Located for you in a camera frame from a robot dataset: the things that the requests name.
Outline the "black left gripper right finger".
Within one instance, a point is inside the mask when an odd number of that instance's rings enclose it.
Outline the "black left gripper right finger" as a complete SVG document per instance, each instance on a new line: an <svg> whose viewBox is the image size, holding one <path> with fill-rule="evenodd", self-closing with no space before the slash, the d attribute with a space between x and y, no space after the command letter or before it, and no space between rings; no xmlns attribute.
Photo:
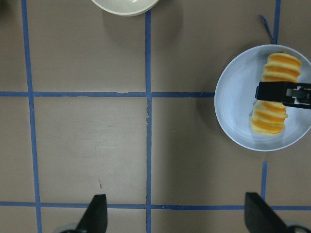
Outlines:
<svg viewBox="0 0 311 233"><path fill-rule="evenodd" d="M244 222L250 233L292 232L256 192L245 193Z"/></svg>

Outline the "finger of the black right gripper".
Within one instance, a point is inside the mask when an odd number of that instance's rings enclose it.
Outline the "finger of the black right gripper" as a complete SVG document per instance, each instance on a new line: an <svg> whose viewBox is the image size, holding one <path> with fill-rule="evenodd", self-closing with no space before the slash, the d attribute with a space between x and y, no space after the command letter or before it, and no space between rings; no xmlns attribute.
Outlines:
<svg viewBox="0 0 311 233"><path fill-rule="evenodd" d="M282 103L287 107L310 107L311 84L293 82L260 82L256 88L257 100Z"/></svg>

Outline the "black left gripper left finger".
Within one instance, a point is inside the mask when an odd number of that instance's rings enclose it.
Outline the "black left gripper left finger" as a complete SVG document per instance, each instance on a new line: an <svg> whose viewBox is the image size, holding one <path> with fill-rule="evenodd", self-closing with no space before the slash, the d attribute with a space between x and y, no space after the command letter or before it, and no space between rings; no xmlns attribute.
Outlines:
<svg viewBox="0 0 311 233"><path fill-rule="evenodd" d="M106 195L95 195L79 221L77 233L105 233L107 229Z"/></svg>

